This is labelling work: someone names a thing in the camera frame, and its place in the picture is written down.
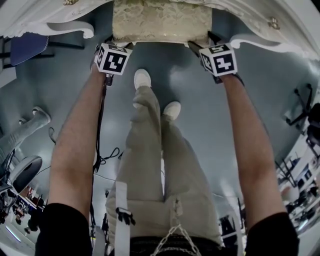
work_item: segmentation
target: forearm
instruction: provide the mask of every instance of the forearm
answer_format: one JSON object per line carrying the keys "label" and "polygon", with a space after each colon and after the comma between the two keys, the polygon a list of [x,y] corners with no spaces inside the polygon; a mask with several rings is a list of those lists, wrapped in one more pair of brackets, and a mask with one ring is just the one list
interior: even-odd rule
{"label": "forearm", "polygon": [[63,125],[51,161],[49,203],[69,205],[86,218],[103,84],[103,75],[90,75]]}
{"label": "forearm", "polygon": [[244,86],[234,76],[222,77],[230,109],[240,187],[250,229],[285,212],[278,188],[274,154],[267,132]]}

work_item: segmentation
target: black sleeve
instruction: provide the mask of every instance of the black sleeve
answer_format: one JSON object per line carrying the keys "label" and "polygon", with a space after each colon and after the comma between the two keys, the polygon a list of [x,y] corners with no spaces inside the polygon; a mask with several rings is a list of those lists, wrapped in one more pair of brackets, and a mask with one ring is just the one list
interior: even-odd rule
{"label": "black sleeve", "polygon": [[299,239],[286,212],[263,219],[248,232],[246,256],[297,256],[298,251]]}
{"label": "black sleeve", "polygon": [[43,211],[35,256],[90,256],[92,246],[89,224],[78,210],[60,203],[51,203]]}

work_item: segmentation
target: white cube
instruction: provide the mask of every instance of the white cube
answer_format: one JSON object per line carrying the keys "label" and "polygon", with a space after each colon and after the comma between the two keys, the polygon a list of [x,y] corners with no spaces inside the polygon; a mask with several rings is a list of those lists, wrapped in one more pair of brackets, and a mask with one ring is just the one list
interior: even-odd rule
{"label": "white cube", "polygon": [[102,43],[95,63],[100,72],[122,75],[131,53],[130,49]]}
{"label": "white cube", "polygon": [[235,74],[238,71],[236,55],[230,43],[199,50],[203,66],[215,77]]}

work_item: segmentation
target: chain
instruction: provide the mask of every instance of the chain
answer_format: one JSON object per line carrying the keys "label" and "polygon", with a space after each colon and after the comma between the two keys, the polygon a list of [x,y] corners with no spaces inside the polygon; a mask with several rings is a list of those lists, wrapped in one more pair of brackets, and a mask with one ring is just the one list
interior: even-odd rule
{"label": "chain", "polygon": [[[177,199],[173,202],[173,208],[174,208],[174,218],[176,220],[177,225],[173,226],[172,228],[170,228],[168,234],[161,239],[161,241],[159,242],[159,244],[157,245],[157,247],[155,248],[154,252],[150,255],[150,256],[156,256],[160,251],[164,252],[164,251],[182,251],[185,253],[188,253],[192,256],[201,256],[201,253],[198,249],[198,247],[194,244],[194,242],[192,242],[188,232],[181,226],[180,221],[179,221],[179,216],[181,216],[183,214],[183,210],[182,210],[182,205],[181,205],[181,201],[180,199],[177,197]],[[189,242],[189,244],[191,245],[191,249],[194,253],[188,251],[187,249],[182,249],[182,248],[175,248],[175,247],[168,247],[168,248],[164,248],[161,249],[162,246],[168,241],[168,238],[177,230],[179,229],[182,233],[182,235],[184,236],[184,238]]]}

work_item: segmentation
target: pants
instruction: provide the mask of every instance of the pants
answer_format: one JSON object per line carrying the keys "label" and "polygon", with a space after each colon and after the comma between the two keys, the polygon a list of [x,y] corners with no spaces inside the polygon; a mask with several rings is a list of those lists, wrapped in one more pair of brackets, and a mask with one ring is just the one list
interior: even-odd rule
{"label": "pants", "polygon": [[[179,129],[162,116],[151,88],[136,91],[136,115],[126,139],[117,181],[127,183],[128,210],[136,221],[130,226],[134,237],[165,237],[176,225],[174,200],[179,197],[182,227],[191,237],[221,243],[212,193],[191,145]],[[161,183],[161,157],[165,168],[164,195]],[[110,243],[116,231],[116,187],[111,189],[106,211]]]}
{"label": "pants", "polygon": [[27,137],[48,123],[49,120],[47,116],[44,113],[37,111],[30,121],[20,125],[10,134],[0,138],[0,165],[2,165],[6,157]]}

